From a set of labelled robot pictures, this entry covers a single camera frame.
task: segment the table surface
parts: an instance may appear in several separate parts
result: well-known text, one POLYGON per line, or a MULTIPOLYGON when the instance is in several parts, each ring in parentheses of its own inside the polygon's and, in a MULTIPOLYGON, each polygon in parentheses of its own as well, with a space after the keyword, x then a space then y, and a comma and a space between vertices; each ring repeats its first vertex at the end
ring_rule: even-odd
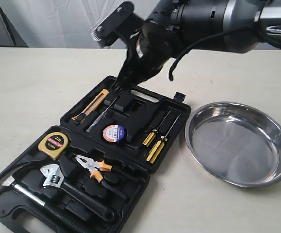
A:
MULTIPOLYGON (((116 75, 124 59, 124 50, 0 48, 0 172, 103 78, 116 75)), ((194 51, 174 82, 170 65, 141 86, 168 97, 182 92, 194 110, 244 103, 281 124, 281 51, 194 51)), ((281 232, 281 182, 263 189, 223 182, 193 159, 181 133, 122 230, 156 231, 281 232)), ((0 224, 0 233, 9 232, 0 224)))

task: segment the stainless steel tray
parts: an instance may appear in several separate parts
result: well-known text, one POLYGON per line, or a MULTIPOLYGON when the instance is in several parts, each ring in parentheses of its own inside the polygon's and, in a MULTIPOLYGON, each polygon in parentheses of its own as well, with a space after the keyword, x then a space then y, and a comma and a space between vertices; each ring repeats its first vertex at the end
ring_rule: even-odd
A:
POLYGON ((281 126, 259 110, 232 102, 197 109, 185 138, 208 172, 240 187, 281 181, 281 126))

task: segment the yellow tape measure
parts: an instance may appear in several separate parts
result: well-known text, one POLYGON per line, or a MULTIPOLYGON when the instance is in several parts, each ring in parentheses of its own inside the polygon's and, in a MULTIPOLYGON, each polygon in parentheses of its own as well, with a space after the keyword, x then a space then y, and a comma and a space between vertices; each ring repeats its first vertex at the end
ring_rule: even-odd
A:
POLYGON ((48 134, 38 145, 38 149, 44 152, 53 160, 58 159, 59 155, 68 145, 68 137, 60 132, 48 134))

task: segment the bowl rim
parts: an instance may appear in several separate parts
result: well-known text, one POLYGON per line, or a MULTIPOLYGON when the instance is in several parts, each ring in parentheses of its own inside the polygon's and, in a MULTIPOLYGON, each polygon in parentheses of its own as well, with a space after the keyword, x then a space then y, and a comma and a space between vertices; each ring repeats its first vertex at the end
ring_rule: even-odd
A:
POLYGON ((220 101, 220 102, 212 102, 212 103, 208 103, 202 107, 199 107, 198 109, 196 109, 195 111, 193 111, 190 115, 190 117, 188 118, 187 120, 187 123, 185 125, 185 129, 184 129, 184 137, 185 137, 185 142, 193 156, 193 158, 197 161, 198 164, 200 164, 207 172, 209 172, 210 174, 212 174, 213 176, 225 181, 225 182, 228 182, 230 184, 233 184, 233 185, 236 185, 238 187, 243 187, 243 188, 259 188, 259 187, 267 187, 267 186, 271 186, 273 184, 276 184, 278 182, 281 181, 281 175, 268 181, 268 182, 265 182, 265 183, 254 183, 254 184, 247 184, 247 183, 237 183, 237 182, 234 182, 234 181, 230 181, 228 179, 226 179, 225 177, 222 177, 214 172, 212 172, 210 169, 206 168, 197 158, 196 158, 196 152, 193 150, 193 147, 190 143, 190 136, 189 136, 189 128, 190 128, 190 125, 191 125, 191 122, 193 120, 193 118, 201 111, 209 108, 209 107, 213 107, 215 105, 219 105, 219 104, 230 104, 230 105, 238 105, 238 106, 242 106, 242 107, 246 107, 246 108, 249 108, 253 111, 257 111, 261 114, 263 114, 264 116, 266 116, 270 121, 272 121, 272 123, 274 123, 278 129, 281 131, 281 126, 279 123, 277 123, 277 121, 275 121, 272 117, 270 117, 268 114, 260 111, 259 109, 256 109, 254 107, 251 107, 249 105, 246 105, 246 104, 242 104, 242 103, 237 103, 237 102, 229 102, 229 101, 220 101))

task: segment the tool case latch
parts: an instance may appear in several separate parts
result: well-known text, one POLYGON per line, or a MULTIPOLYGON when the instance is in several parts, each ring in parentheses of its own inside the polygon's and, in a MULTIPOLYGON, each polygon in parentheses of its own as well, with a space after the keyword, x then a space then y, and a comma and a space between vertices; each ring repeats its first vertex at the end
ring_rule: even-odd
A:
POLYGON ((182 102, 184 102, 184 99, 185 99, 185 94, 176 92, 176 94, 174 96, 175 101, 182 103, 182 102))

